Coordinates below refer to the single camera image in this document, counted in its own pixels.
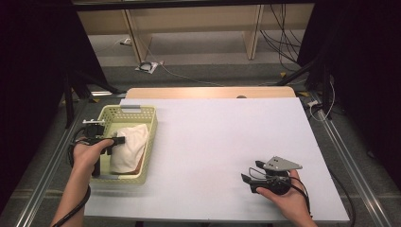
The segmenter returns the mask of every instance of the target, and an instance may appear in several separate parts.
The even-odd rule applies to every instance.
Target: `human hand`
[[[295,169],[289,172],[289,176],[301,180]],[[304,189],[302,184],[295,179],[291,179],[291,183],[301,190]],[[274,202],[280,208],[284,217],[296,226],[317,226],[309,215],[304,196],[294,188],[291,187],[290,190],[282,196],[276,195],[264,187],[258,187],[256,191]]]
[[[99,159],[100,152],[113,144],[112,139],[101,140],[91,146],[77,143],[74,147],[74,168],[94,168]]]

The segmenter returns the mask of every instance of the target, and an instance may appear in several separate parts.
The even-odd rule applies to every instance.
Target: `white cloth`
[[[113,147],[110,158],[110,171],[115,173],[133,172],[141,160],[148,140],[147,125],[121,128],[116,136],[125,136],[125,144]]]

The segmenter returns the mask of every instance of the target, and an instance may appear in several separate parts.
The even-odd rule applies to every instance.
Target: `wrist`
[[[93,166],[74,166],[71,170],[70,178],[79,177],[83,179],[90,179],[93,171]]]
[[[315,227],[317,226],[311,216],[305,216],[292,221],[297,227]]]

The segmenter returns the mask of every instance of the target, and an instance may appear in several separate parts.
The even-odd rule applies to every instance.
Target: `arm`
[[[94,165],[100,156],[100,152],[113,144],[113,140],[102,140],[92,146],[77,144],[74,148],[74,166],[68,183],[61,197],[59,208],[53,217],[51,226],[73,210],[84,198],[94,171]],[[80,209],[74,216],[67,220],[63,226],[82,226],[83,211]]]
[[[290,177],[300,179],[297,170],[293,169],[289,172]],[[303,186],[298,181],[292,179],[291,183],[303,189]],[[317,226],[316,223],[313,221],[312,217],[309,215],[307,211],[305,198],[301,195],[298,191],[291,188],[287,194],[278,196],[272,193],[270,190],[258,187],[256,191],[266,197],[267,199],[274,202],[281,210],[284,217],[290,220],[293,224],[299,227],[310,226],[314,227]]]

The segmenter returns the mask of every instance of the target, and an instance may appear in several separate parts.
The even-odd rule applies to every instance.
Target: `plastic basket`
[[[146,124],[148,127],[148,141],[145,144],[144,158],[139,173],[136,175],[116,175],[110,172],[110,155],[100,155],[100,176],[93,177],[97,183],[139,183],[146,181],[148,164],[153,147],[153,140],[157,129],[156,109],[153,106],[136,106],[125,112],[119,105],[105,106],[98,120],[105,121],[103,136],[111,137],[112,133],[125,127],[134,127]]]

